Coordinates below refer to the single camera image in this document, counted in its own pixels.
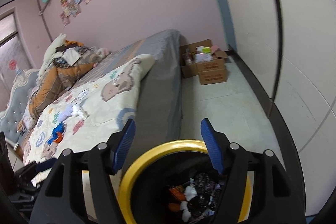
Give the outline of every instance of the white plush toy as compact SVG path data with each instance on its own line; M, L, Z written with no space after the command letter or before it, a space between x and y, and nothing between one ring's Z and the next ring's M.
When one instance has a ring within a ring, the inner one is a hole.
M58 37L55 38L55 40L50 44L50 46L47 48L47 50L44 53L43 57L43 64L40 68L36 83L39 85L41 83L41 79L44 75L45 70L48 68L50 64L50 60L52 56L56 52L56 48L64 45L65 39L67 38L66 34L60 34Z

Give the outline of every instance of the screw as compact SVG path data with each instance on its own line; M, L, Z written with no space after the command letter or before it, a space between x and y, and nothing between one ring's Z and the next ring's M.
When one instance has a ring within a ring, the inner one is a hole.
M265 151L265 154L267 155L267 156L269 156L269 157L273 157L273 155L274 155L274 152L272 151L272 150L266 150Z
M239 148L239 144L237 144L237 143L230 143L230 148L232 150L237 150Z
M62 152L63 156L69 156L70 153L71 153L71 149L69 149L69 148L64 149L63 152Z
M106 143L99 143L97 145L97 147L98 147L99 150L103 150L103 149L105 149L107 147L107 144Z

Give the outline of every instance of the pink wall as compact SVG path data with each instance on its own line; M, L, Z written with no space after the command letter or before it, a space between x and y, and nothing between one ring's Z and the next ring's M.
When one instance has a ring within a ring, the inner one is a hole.
M51 0L44 16L53 38L62 32L87 46L118 50L173 28L187 43L210 38L227 49L216 0L92 0L80 7L82 13L76 18L70 16L70 25L63 27L60 1Z
M14 0L0 8L0 17L13 11L26 54L33 67L39 68L50 39L38 15L37 0Z

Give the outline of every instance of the gray bedsheet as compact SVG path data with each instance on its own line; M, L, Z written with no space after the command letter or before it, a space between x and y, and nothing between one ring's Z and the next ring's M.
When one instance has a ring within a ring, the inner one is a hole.
M97 79L139 54L152 54L155 64L141 82L136 111L136 135L124 170L144 152L177 140L181 128L180 33L166 30L106 57L73 87Z

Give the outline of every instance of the baseboard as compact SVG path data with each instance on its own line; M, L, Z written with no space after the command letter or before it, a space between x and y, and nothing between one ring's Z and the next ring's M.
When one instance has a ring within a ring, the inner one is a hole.
M278 140L286 172L291 178L295 186L295 189L297 189L297 193L302 203L302 208L305 211L306 207L305 181L303 179L303 171L301 167L299 153L297 152L293 137L289 132L289 129L280 111L273 102L272 102L272 110L269 116L269 121L271 122L275 136Z
M294 188L297 189L299 198L302 203L302 209L305 210L305 182L303 180L303 172L299 154L294 144L292 135L290 134L288 127L283 117L281 116L277 106L268 97L266 91L264 90L257 77L234 50L230 50L230 52L232 52L230 54L231 57L236 62L238 68L251 86L254 94L258 98L259 103L261 104L266 116L268 117L273 127L275 136L279 143L286 172L291 178L294 184Z

